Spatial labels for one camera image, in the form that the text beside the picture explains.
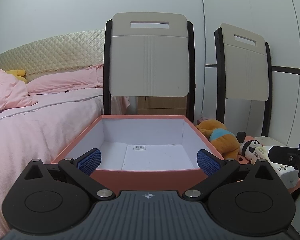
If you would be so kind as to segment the white medicine box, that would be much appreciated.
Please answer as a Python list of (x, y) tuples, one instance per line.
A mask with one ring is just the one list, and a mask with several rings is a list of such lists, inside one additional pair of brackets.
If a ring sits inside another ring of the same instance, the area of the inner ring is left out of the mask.
[(268, 155), (272, 148), (273, 146), (258, 146), (251, 159), (251, 164), (255, 164), (257, 159), (266, 159), (283, 181), (287, 189), (295, 187), (299, 181), (298, 171), (291, 166), (271, 162)]

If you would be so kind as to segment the pink box lid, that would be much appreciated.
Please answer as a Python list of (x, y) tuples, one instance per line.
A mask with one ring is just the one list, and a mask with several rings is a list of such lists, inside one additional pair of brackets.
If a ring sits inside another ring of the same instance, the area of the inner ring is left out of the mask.
[[(246, 136), (244, 132), (239, 132), (236, 135), (240, 143), (237, 161), (240, 164), (254, 164), (257, 159), (265, 157), (267, 160), (269, 150), (274, 146), (286, 147), (284, 144), (276, 141), (271, 137), (256, 137)], [(271, 166), (283, 181), (284, 185), (290, 193), (300, 188), (300, 178), (298, 171), (291, 166), (270, 162)]]

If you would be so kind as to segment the panda plush toy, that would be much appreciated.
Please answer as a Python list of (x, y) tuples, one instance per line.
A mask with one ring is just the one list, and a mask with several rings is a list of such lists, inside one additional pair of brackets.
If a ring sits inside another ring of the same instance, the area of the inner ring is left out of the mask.
[(262, 144), (255, 139), (247, 139), (245, 132), (238, 132), (236, 135), (236, 139), (240, 144), (237, 161), (240, 164), (250, 163), (253, 157), (255, 157), (256, 149), (259, 146), (262, 146)]

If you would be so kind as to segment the orange plush dog toy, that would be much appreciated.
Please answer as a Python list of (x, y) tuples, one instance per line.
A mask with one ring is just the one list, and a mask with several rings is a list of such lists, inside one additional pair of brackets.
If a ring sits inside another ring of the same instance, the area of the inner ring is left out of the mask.
[(200, 122), (196, 127), (224, 159), (237, 159), (240, 143), (222, 122), (209, 119)]

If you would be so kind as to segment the bed with pink sheet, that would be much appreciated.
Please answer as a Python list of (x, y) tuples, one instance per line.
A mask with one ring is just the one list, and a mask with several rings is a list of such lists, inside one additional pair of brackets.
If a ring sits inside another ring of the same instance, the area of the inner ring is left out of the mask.
[(8, 231), (1, 206), (32, 159), (51, 163), (103, 114), (103, 90), (86, 88), (36, 95), (30, 107), (0, 113), (0, 238)]

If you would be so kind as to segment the small pink tissue box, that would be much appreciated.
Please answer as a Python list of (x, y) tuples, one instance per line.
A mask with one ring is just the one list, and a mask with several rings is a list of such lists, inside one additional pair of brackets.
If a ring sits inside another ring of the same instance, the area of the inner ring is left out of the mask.
[(197, 119), (197, 122), (196, 124), (200, 124), (202, 121), (205, 121), (205, 120), (209, 120), (210, 118), (209, 117), (206, 117), (204, 116), (203, 114), (200, 115), (200, 117)]

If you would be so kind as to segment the far beige folding chair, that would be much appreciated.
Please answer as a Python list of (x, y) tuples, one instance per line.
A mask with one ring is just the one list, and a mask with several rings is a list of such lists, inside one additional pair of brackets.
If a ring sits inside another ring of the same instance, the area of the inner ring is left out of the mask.
[(236, 131), (268, 136), (273, 101), (273, 75), (269, 44), (261, 35), (223, 23), (214, 32), (217, 60), (216, 119), (225, 119), (227, 100), (248, 100), (243, 127), (242, 111), (231, 113)]

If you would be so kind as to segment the beige folding chair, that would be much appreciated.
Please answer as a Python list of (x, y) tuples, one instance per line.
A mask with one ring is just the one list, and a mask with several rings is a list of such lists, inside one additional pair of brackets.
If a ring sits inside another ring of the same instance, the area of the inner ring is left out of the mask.
[(195, 47), (192, 22), (163, 12), (121, 12), (106, 22), (103, 109), (111, 97), (185, 98), (194, 121)]
[(243, 127), (242, 111), (231, 113), (236, 131), (268, 136), (273, 101), (273, 75), (269, 44), (261, 35), (223, 23), (214, 32), (217, 60), (216, 119), (225, 119), (227, 100), (248, 100)]

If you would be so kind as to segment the pink cardboard box base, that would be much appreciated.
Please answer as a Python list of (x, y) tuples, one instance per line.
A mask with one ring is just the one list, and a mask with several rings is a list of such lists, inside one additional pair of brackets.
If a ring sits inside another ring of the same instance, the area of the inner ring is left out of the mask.
[(77, 158), (92, 148), (101, 164), (91, 178), (115, 194), (129, 191), (184, 191), (207, 176), (197, 154), (221, 154), (185, 116), (102, 115), (53, 160)]

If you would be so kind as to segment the pink crumpled duvet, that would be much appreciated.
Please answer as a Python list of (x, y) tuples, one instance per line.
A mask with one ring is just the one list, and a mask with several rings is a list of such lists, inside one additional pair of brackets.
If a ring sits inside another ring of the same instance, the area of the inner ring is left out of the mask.
[(32, 106), (37, 102), (28, 94), (24, 81), (0, 69), (0, 111)]

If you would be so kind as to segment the yellow plush on bed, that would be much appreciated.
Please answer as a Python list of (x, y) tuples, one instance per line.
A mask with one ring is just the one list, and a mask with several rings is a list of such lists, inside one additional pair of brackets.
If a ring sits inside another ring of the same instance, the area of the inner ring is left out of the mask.
[(23, 69), (7, 70), (6, 73), (13, 75), (18, 80), (23, 81), (24, 83), (27, 83), (27, 79), (25, 78), (26, 72)]

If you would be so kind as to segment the pink pillow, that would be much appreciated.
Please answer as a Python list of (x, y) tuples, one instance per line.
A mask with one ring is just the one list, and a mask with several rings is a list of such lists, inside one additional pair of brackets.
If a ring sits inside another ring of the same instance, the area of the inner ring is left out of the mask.
[(29, 94), (50, 94), (86, 88), (103, 88), (103, 64), (73, 72), (43, 75), (27, 84)]

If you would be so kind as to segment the wooden nightstand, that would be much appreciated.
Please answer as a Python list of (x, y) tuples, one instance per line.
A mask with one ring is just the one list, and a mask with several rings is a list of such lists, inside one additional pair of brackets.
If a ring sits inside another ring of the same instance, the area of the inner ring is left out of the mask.
[(138, 115), (186, 115), (187, 97), (138, 97)]

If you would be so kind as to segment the beige quilted headboard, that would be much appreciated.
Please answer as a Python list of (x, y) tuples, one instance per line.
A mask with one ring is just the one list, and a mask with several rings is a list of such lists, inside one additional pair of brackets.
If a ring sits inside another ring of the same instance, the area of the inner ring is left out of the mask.
[(103, 62), (105, 30), (79, 31), (34, 41), (0, 54), (0, 69), (25, 70), (32, 81)]

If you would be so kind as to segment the near beige folding chair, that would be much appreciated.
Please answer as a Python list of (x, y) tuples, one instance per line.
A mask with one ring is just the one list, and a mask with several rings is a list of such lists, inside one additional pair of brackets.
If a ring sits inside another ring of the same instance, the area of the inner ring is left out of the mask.
[(185, 98), (194, 121), (195, 47), (192, 22), (163, 12), (121, 12), (106, 22), (103, 109), (111, 97)]

